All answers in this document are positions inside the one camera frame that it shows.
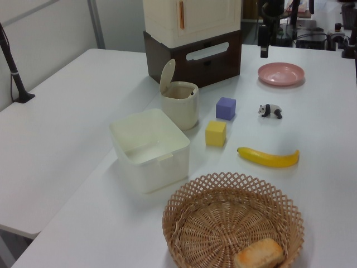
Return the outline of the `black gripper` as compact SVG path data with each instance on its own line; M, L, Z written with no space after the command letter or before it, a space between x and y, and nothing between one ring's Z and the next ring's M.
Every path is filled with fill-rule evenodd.
M258 27L258 41L257 44L260 46L260 57L268 58L269 52L269 27L267 25L259 25Z

